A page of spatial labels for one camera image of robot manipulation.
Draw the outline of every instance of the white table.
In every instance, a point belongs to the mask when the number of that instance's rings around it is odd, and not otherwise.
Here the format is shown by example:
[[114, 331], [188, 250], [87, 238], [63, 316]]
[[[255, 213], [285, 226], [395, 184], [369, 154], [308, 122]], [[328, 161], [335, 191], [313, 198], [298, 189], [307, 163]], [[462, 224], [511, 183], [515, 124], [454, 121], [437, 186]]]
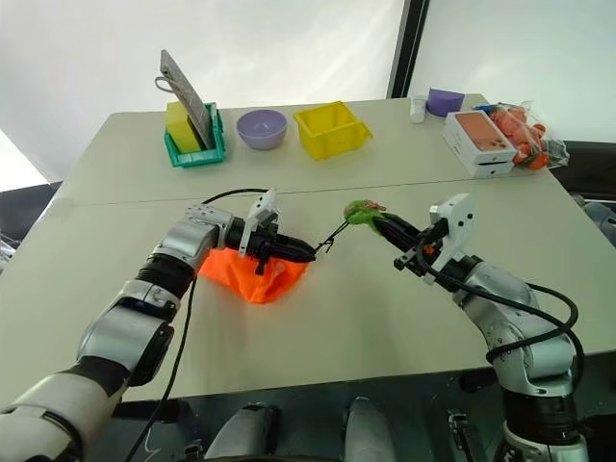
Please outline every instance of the white table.
[[[612, 284], [616, 251], [548, 172], [348, 191], [285, 193], [281, 232], [316, 243], [352, 199], [371, 198], [419, 227], [428, 206], [472, 193], [476, 230], [468, 246], [526, 280], [570, 296], [587, 352], [616, 347]], [[217, 205], [243, 215], [252, 197]], [[0, 277], [0, 401], [74, 361], [83, 330], [183, 215], [191, 200], [78, 205], [56, 199]], [[410, 271], [368, 227], [351, 227], [279, 302], [245, 304], [201, 279], [187, 348], [172, 394], [236, 392], [375, 376], [485, 366], [485, 344], [445, 291]], [[540, 297], [561, 318], [566, 308]], [[152, 383], [127, 399], [159, 398], [181, 326]]]
[[[465, 106], [484, 103], [482, 96], [469, 95]], [[294, 112], [308, 106], [284, 106], [273, 108], [288, 119], [283, 144], [272, 151], [254, 151], [235, 129], [238, 118], [250, 109], [230, 109], [222, 110], [227, 159], [194, 168], [170, 166], [163, 144], [164, 113], [114, 114], [94, 137], [58, 197], [80, 204], [109, 204], [209, 197], [234, 188], [309, 192], [469, 178], [441, 137], [442, 117], [428, 114], [424, 123], [411, 123], [407, 99], [351, 102], [348, 106], [374, 134], [361, 149], [315, 162], [301, 147], [293, 119]]]

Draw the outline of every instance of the purple bowl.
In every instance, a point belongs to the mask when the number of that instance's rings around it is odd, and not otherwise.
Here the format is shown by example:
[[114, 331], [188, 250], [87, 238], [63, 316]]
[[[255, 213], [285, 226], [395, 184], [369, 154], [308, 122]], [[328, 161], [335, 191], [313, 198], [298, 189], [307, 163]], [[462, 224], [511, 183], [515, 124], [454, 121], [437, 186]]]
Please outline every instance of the purple bowl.
[[273, 149], [285, 138], [287, 118], [277, 111], [259, 109], [242, 115], [237, 127], [240, 137], [250, 147]]

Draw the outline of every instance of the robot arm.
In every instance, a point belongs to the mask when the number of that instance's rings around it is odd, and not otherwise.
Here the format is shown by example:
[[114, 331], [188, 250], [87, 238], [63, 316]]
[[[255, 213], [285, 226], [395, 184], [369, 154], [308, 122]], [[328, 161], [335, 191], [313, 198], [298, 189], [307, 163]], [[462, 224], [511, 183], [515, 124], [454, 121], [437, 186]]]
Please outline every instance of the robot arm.
[[85, 458], [126, 389], [149, 382], [161, 366], [180, 299], [210, 249], [241, 248], [259, 260], [257, 272], [270, 256], [313, 261], [310, 245], [277, 234], [273, 195], [253, 206], [249, 226], [209, 205], [190, 207], [88, 328], [77, 364], [43, 378], [0, 411], [0, 462]]
[[[347, 209], [356, 212], [358, 207], [355, 203], [354, 208]], [[527, 283], [462, 250], [475, 222], [471, 198], [458, 194], [432, 206], [431, 225], [424, 231], [381, 210], [363, 210], [362, 222], [404, 252], [394, 261], [396, 268], [409, 269], [426, 283], [436, 282], [451, 292], [454, 303], [479, 329], [488, 349], [496, 353], [488, 353], [488, 357], [503, 390], [507, 443], [503, 456], [533, 461], [587, 460], [572, 395], [575, 350], [571, 340], [563, 334], [514, 347], [520, 341], [554, 331], [554, 325], [510, 304], [486, 298], [487, 293], [531, 309], [539, 308]], [[461, 286], [470, 286], [474, 292]]]

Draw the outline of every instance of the orange cloth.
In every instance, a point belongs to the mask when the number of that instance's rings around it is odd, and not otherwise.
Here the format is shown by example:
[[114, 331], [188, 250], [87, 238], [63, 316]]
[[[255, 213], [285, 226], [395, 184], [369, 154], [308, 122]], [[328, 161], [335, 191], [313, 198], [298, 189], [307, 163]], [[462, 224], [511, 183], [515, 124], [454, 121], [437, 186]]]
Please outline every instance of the orange cloth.
[[308, 268], [307, 263], [292, 263], [270, 258], [263, 275], [255, 274], [258, 261], [242, 258], [237, 250], [212, 250], [199, 274], [214, 279], [251, 303], [270, 303], [285, 294]]

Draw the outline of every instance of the smartphone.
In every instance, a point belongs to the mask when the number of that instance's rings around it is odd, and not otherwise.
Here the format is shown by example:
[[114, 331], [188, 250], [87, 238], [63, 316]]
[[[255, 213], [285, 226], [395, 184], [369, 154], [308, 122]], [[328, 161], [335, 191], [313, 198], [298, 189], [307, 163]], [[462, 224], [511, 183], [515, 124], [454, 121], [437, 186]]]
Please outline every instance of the smartphone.
[[504, 135], [490, 123], [487, 115], [461, 113], [455, 118], [480, 151], [500, 151], [508, 147]]
[[186, 78], [180, 67], [171, 58], [166, 50], [161, 50], [161, 73], [168, 79], [170, 88], [177, 99], [184, 105], [189, 113], [192, 127], [201, 139], [206, 149], [215, 149], [216, 143], [212, 140], [212, 119], [201, 98]]

